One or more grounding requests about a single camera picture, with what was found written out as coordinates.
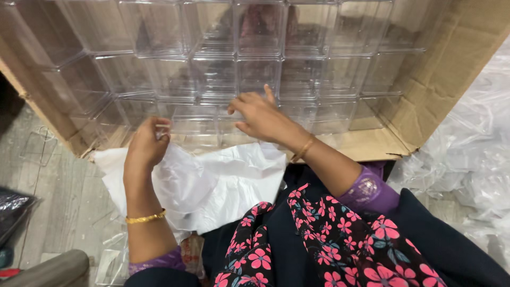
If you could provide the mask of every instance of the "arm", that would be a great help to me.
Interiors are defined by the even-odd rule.
[[[232,114],[238,110],[244,116],[246,122],[237,122],[236,127],[249,136],[277,143],[298,153],[310,139],[310,133],[277,109],[268,85],[264,89],[266,99],[254,92],[242,93],[231,101],[228,112]],[[317,139],[303,160],[335,197],[348,191],[362,171],[357,162]]]
[[[164,118],[151,117],[135,133],[124,163],[124,187],[127,217],[159,214],[161,205],[152,187],[151,172],[165,155],[169,135],[156,139],[156,124],[170,125]],[[177,248],[177,242],[165,219],[127,225],[131,263],[151,260]]]

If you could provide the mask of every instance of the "woman's right hand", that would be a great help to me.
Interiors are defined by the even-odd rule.
[[[246,121],[236,122],[236,127],[247,135],[298,152],[309,140],[310,133],[278,110],[267,84],[264,90],[266,99],[256,92],[241,93],[230,102],[228,113],[239,111],[243,115]]]

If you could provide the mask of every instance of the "woman's left hand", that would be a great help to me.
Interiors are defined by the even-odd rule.
[[[164,129],[163,136],[156,138],[156,125],[170,125],[169,119],[150,117],[138,128],[127,151],[124,163],[124,179],[140,176],[140,173],[152,172],[154,166],[163,159],[168,143],[170,130]]]

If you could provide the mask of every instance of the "cardboard box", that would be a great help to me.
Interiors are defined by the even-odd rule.
[[[340,151],[356,161],[399,159],[420,148],[510,33],[510,1],[452,0],[433,44],[387,127],[343,134]],[[57,111],[36,75],[0,38],[0,70],[59,140],[78,157],[97,147]]]

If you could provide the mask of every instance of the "woman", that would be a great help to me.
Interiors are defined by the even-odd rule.
[[[242,93],[246,134],[282,145],[306,165],[287,168],[274,205],[261,202],[237,222],[204,234],[213,286],[508,286],[510,276],[460,233],[434,218],[407,189],[397,194],[368,169],[317,140],[267,98]],[[151,118],[124,166],[131,278],[125,286],[199,286],[152,188],[150,173],[169,137]]]

